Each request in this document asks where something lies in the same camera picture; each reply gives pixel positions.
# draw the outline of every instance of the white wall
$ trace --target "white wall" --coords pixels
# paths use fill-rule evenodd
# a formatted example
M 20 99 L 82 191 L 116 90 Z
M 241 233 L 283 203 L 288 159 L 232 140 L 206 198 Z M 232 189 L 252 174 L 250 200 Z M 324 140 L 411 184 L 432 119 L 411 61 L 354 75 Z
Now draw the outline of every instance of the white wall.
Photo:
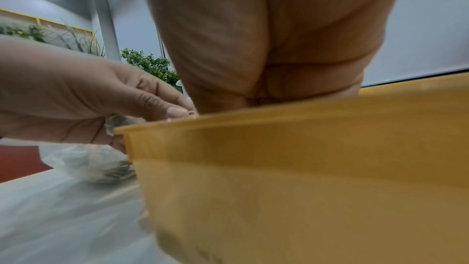
M 0 8 L 59 23 L 93 30 L 91 20 L 46 0 L 0 0 Z
M 398 0 L 364 85 L 469 68 L 469 0 Z
M 108 0 L 119 48 L 162 55 L 156 26 L 146 0 Z

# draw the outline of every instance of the plastic bag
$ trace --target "plastic bag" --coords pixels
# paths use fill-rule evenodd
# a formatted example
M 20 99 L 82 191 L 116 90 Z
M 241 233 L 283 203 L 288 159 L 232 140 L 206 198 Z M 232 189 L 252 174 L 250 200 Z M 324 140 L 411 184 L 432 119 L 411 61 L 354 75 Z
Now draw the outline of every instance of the plastic bag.
M 41 160 L 67 175 L 94 183 L 114 183 L 135 175 L 127 156 L 110 146 L 39 144 Z

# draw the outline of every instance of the white tablecloth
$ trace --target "white tablecloth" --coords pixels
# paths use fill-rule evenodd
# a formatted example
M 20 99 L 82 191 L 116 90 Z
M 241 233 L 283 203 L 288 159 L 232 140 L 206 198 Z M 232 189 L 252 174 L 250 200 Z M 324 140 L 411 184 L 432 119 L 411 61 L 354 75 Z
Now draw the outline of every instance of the white tablecloth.
M 175 264 L 155 244 L 135 179 L 76 181 L 50 170 L 0 184 L 1 264 Z

